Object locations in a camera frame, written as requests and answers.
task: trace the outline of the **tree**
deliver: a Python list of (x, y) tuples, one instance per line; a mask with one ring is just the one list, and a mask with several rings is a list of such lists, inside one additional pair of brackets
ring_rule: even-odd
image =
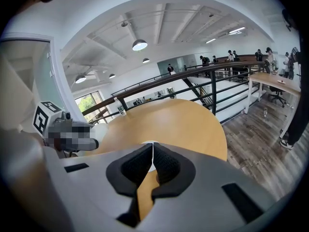
[(94, 106), (95, 103), (93, 101), (93, 99), (91, 98), (91, 96), (88, 96), (86, 98), (83, 98), (81, 100), (81, 102), (78, 104), (78, 108), (79, 110), (81, 110), (81, 112), (87, 110), (88, 108)]

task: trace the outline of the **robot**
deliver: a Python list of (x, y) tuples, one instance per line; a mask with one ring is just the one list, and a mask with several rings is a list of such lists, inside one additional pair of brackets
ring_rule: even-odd
[[(65, 150), (93, 150), (101, 142), (91, 135), (96, 126), (74, 122), (50, 101), (38, 104), (33, 126), (47, 145), (59, 139), (56, 146)], [(275, 203), (229, 163), (173, 145), (139, 144), (60, 159), (26, 133), (7, 130), (0, 131), (0, 145), (6, 145), (0, 152), (4, 183), (48, 231), (259, 231), (285, 202)], [(154, 205), (141, 220), (137, 189), (152, 161), (159, 187), (152, 190)]]

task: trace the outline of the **wooden table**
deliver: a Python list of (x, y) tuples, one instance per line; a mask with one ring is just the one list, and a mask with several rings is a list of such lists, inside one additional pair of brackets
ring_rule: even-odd
[[(226, 138), (217, 118), (207, 108), (181, 99), (152, 101), (118, 116), (109, 123), (99, 148), (86, 154), (126, 149), (150, 140), (227, 160)], [(149, 172), (138, 189), (141, 219), (151, 210), (151, 191), (158, 186), (156, 171)]]
[[(292, 119), (294, 117), (294, 114), (296, 112), (297, 106), (298, 106), (298, 102), (299, 102), (299, 98), (300, 98), (300, 87), (297, 85), (297, 83), (293, 80), (287, 79), (283, 76), (279, 76), (279, 75), (272, 75), (272, 74), (268, 74), (268, 73), (257, 73), (254, 75), (251, 75), (249, 77), (249, 93), (248, 93), (248, 102), (247, 102), (247, 106), (245, 109), (245, 113), (248, 113), (249, 110), (249, 105), (250, 105), (250, 97), (251, 97), (251, 92), (252, 92), (252, 82), (259, 82), (260, 83), (260, 90), (259, 90), (259, 97), (258, 97), (258, 101), (260, 101), (261, 99), (261, 94), (262, 94), (262, 84), (266, 84), (272, 87), (276, 87), (279, 88), (285, 92), (288, 92), (292, 95), (294, 95), (295, 97), (295, 101), (291, 102), (291, 104), (294, 103), (294, 109), (292, 110), (292, 113), (290, 114), (284, 128), (282, 129), (282, 133), (280, 135), (280, 137), (282, 138), (286, 131), (288, 130)], [(279, 83), (278, 80), (283, 80), (285, 82), (285, 84)]]

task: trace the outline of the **person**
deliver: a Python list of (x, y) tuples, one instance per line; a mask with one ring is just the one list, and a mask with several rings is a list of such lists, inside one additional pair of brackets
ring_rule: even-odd
[(212, 57), (213, 57), (213, 61), (212, 61), (213, 63), (218, 63), (219, 62), (219, 60), (216, 58), (215, 55), (213, 55)]
[(234, 61), (234, 56), (233, 56), (231, 50), (228, 50), (228, 59), (227, 59), (227, 61)]
[(270, 49), (270, 47), (266, 48), (266, 52), (268, 53), (267, 59), (268, 59), (268, 61), (270, 63), (270, 70), (271, 70), (271, 72), (277, 70), (278, 68), (277, 68), (276, 57), (272, 53), (272, 50)]
[(263, 54), (260, 49), (257, 49), (257, 52), (255, 52), (255, 59), (256, 61), (263, 61)]
[(169, 66), (168, 66), (169, 74), (171, 75), (171, 72), (173, 72), (173, 71), (174, 71), (174, 68), (169, 64)]
[(199, 59), (202, 60), (202, 65), (207, 65), (210, 63), (210, 59), (208, 57), (199, 56)]
[(284, 77), (288, 78), (289, 77), (289, 53), (288, 52), (285, 53), (285, 60), (283, 64), (285, 65)]
[(294, 47), (290, 56), (290, 62), (298, 62), (301, 68), (300, 99), (295, 115), (287, 130), (288, 133), (280, 141), (281, 146), (289, 150), (294, 148), (294, 144), (300, 139), (309, 122), (309, 68), (306, 55), (301, 54), (302, 52), (308, 52), (308, 46), (305, 44), (305, 39), (302, 35), (300, 35), (300, 49), (301, 52)]
[(238, 55), (236, 54), (236, 51), (235, 51), (235, 50), (233, 51), (233, 54), (234, 54), (234, 61), (239, 61), (239, 57), (238, 57)]

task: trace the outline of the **black sneaker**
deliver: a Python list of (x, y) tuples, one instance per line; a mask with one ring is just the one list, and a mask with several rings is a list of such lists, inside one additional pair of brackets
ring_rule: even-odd
[(289, 150), (293, 149), (293, 147), (294, 147), (294, 145), (288, 144), (288, 142), (285, 139), (282, 139), (280, 141), (280, 144), (281, 144), (282, 147), (289, 149)]

